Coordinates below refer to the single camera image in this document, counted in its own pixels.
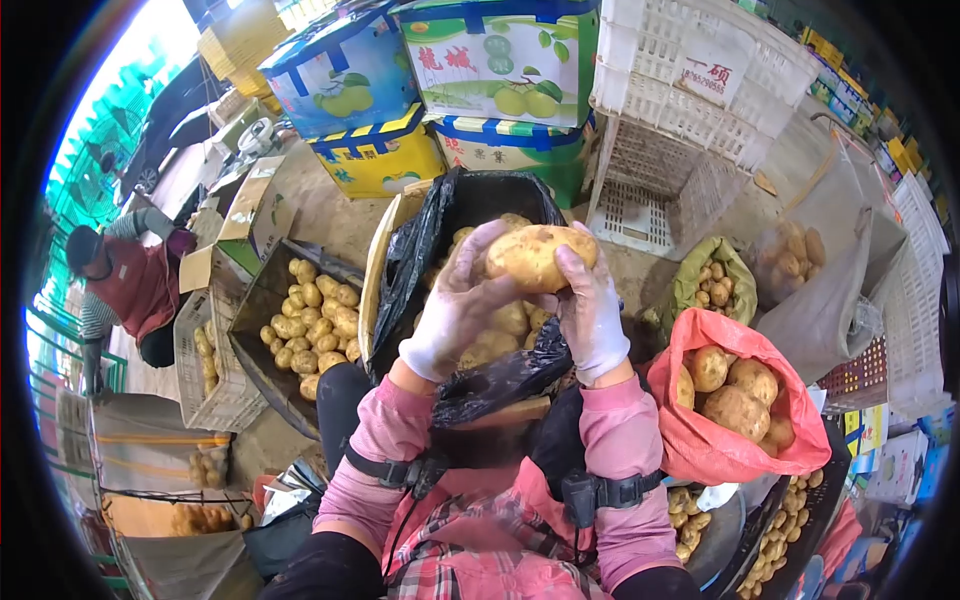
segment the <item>green fruit box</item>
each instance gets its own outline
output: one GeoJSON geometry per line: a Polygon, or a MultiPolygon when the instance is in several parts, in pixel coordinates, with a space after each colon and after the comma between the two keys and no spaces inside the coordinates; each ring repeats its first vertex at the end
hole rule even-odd
{"type": "Polygon", "coordinates": [[[400,21],[429,112],[580,127],[599,0],[419,0],[400,21]]]}

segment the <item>red apron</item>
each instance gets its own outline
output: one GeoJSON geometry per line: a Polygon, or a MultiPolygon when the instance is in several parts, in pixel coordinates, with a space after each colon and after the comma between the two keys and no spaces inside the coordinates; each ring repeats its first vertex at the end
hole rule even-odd
{"type": "Polygon", "coordinates": [[[145,335],[170,323],[177,313],[177,273],[167,260],[166,243],[144,248],[139,242],[105,235],[104,247],[113,270],[106,279],[88,279],[86,291],[113,309],[139,348],[145,335]]]}

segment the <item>yellow fruit box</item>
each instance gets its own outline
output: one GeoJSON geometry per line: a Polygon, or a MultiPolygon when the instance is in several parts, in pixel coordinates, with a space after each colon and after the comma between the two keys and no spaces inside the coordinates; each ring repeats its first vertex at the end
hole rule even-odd
{"type": "Polygon", "coordinates": [[[392,198],[408,183],[432,180],[446,168],[414,103],[395,121],[306,140],[349,198],[392,198]]]}

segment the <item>pile of potatoes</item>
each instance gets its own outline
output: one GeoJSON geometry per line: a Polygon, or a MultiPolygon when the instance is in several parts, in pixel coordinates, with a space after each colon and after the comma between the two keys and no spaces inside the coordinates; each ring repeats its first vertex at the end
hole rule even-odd
{"type": "MultiPolygon", "coordinates": [[[[510,225],[511,230],[532,225],[526,218],[509,212],[504,213],[500,218],[510,225]]],[[[423,276],[423,283],[428,290],[433,289],[440,269],[453,254],[457,244],[473,230],[474,228],[461,228],[453,234],[453,244],[447,250],[446,256],[441,258],[437,265],[427,270],[423,276]]],[[[420,325],[422,316],[421,311],[414,319],[414,329],[420,325]]],[[[533,349],[540,329],[551,316],[551,313],[526,300],[517,300],[496,310],[491,318],[491,327],[480,332],[476,341],[460,356],[457,370],[476,369],[504,354],[516,352],[521,347],[533,349]]]]}
{"type": "Polygon", "coordinates": [[[697,305],[729,317],[733,314],[733,280],[723,263],[709,259],[697,275],[700,289],[695,294],[697,305]]]}
{"type": "Polygon", "coordinates": [[[819,488],[822,483],[824,470],[821,468],[790,478],[786,496],[760,539],[756,561],[747,572],[747,578],[736,589],[736,595],[742,600],[759,598],[763,593],[763,584],[773,579],[774,573],[786,564],[787,545],[800,539],[803,527],[810,518],[810,511],[806,508],[806,489],[819,488]]]}
{"type": "Polygon", "coordinates": [[[667,494],[670,525],[677,531],[677,558],[683,564],[690,560],[700,545],[704,530],[710,525],[711,515],[697,507],[697,495],[687,488],[670,488],[667,494]]]}
{"type": "Polygon", "coordinates": [[[318,276],[308,260],[294,258],[287,268],[297,283],[287,290],[281,314],[260,328],[260,340],[270,348],[278,369],[300,377],[300,395],[316,401],[320,376],[360,357],[360,296],[331,276],[318,276]]]}
{"type": "Polygon", "coordinates": [[[820,273],[827,254],[820,231],[804,230],[796,221],[780,221],[772,236],[764,239],[768,238],[769,243],[759,244],[755,250],[753,271],[757,289],[779,304],[820,273]]]}
{"type": "MultiPolygon", "coordinates": [[[[246,531],[253,527],[253,516],[243,515],[240,526],[246,531]]],[[[173,535],[178,538],[219,534],[236,529],[236,521],[222,506],[201,506],[199,504],[178,503],[171,518],[173,535]]]]}
{"type": "Polygon", "coordinates": [[[220,383],[220,357],[217,355],[217,341],[213,336],[212,321],[207,321],[203,327],[193,330],[193,345],[203,363],[204,397],[210,397],[220,383]]]}
{"type": "Polygon", "coordinates": [[[773,458],[794,442],[790,419],[770,415],[780,395],[773,372],[755,358],[704,346],[684,357],[677,402],[740,434],[773,458]]]}

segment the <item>green sack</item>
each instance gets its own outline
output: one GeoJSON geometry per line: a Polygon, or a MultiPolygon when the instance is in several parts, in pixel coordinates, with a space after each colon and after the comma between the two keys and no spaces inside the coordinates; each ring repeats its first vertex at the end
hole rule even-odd
{"type": "Polygon", "coordinates": [[[731,319],[749,325],[756,312],[756,281],[743,264],[736,250],[725,237],[709,237],[693,247],[670,282],[667,292],[656,304],[640,314],[640,321],[656,330],[656,351],[670,343],[673,323],[685,308],[698,306],[695,294],[700,290],[697,276],[705,264],[723,264],[727,276],[733,280],[733,313],[731,319]]]}

